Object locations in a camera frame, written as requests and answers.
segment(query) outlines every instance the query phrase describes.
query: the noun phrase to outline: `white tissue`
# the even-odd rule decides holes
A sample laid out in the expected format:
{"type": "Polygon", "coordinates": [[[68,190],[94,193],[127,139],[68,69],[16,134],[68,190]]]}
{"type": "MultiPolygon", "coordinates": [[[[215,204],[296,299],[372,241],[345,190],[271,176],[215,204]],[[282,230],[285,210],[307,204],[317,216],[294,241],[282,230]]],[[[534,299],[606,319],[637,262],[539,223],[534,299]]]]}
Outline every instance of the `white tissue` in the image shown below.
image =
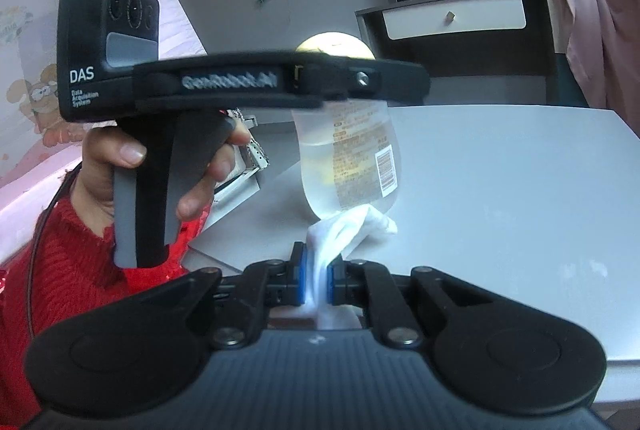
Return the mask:
{"type": "Polygon", "coordinates": [[[314,318],[320,330],[360,328],[353,308],[327,303],[327,266],[340,254],[346,260],[368,236],[380,238],[397,232],[395,222],[369,204],[316,222],[306,232],[305,304],[281,311],[279,316],[314,318]]]}

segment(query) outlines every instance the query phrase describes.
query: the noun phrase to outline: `wrist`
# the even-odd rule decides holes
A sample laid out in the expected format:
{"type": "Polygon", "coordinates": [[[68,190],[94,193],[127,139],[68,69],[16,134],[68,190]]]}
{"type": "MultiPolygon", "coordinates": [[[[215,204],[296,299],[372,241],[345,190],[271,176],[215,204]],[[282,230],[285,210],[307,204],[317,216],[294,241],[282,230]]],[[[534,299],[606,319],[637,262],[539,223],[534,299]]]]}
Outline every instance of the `wrist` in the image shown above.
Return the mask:
{"type": "Polygon", "coordinates": [[[76,215],[95,235],[103,238],[104,230],[113,224],[113,207],[99,203],[76,179],[70,193],[70,201],[76,215]]]}

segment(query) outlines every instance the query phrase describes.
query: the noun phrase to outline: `black cable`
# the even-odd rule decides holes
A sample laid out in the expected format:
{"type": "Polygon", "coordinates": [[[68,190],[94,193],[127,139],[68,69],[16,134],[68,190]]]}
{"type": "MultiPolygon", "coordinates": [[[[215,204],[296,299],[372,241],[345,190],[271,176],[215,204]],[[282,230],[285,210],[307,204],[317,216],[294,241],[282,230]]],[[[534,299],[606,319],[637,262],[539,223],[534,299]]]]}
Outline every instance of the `black cable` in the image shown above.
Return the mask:
{"type": "Polygon", "coordinates": [[[38,218],[38,222],[36,222],[36,229],[33,232],[33,243],[31,245],[31,256],[29,259],[29,270],[27,272],[27,298],[26,298],[26,311],[27,311],[27,327],[29,328],[29,336],[31,340],[33,340],[36,335],[33,329],[33,315],[31,313],[31,291],[33,289],[33,268],[35,267],[36,255],[38,253],[38,247],[40,245],[40,238],[42,237],[42,233],[44,232],[44,227],[53,211],[53,208],[56,206],[60,198],[69,193],[71,190],[71,185],[73,184],[76,176],[78,175],[80,169],[82,168],[82,163],[79,163],[71,172],[68,172],[65,175],[65,178],[58,188],[58,191],[53,196],[53,199],[47,206],[47,209],[44,210],[40,217],[38,218]]]}

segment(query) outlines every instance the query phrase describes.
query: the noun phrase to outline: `red sweater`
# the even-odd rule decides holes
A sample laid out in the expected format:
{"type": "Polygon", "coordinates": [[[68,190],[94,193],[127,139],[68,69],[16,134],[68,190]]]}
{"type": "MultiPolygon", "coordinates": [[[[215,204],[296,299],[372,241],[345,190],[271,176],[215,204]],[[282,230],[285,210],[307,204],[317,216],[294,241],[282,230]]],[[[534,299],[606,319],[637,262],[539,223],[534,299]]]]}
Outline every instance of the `red sweater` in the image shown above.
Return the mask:
{"type": "MultiPolygon", "coordinates": [[[[47,221],[36,256],[32,289],[35,333],[184,274],[179,259],[205,218],[183,224],[162,266],[123,272],[111,260],[113,228],[107,228],[103,238],[96,236],[80,221],[69,198],[62,199],[47,221]]],[[[12,261],[0,293],[0,425],[24,424],[39,410],[22,371],[30,342],[25,312],[30,251],[28,246],[12,261]]]]}

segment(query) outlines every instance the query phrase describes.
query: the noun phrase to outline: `human hand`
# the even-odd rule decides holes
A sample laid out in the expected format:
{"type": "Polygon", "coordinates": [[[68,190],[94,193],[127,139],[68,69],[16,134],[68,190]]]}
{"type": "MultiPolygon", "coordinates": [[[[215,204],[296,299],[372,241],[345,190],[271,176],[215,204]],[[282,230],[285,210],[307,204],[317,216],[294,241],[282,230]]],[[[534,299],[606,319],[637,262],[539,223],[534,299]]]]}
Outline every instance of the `human hand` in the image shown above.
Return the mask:
{"type": "MultiPolygon", "coordinates": [[[[223,182],[236,165],[232,145],[245,145],[251,140],[241,121],[213,156],[207,170],[178,203],[180,220],[197,219],[211,204],[216,183],[223,182]]],[[[82,142],[82,169],[71,190],[71,204],[84,225],[96,235],[113,224],[113,167],[136,168],[144,160],[146,147],[116,126],[93,128],[82,142]]]]}

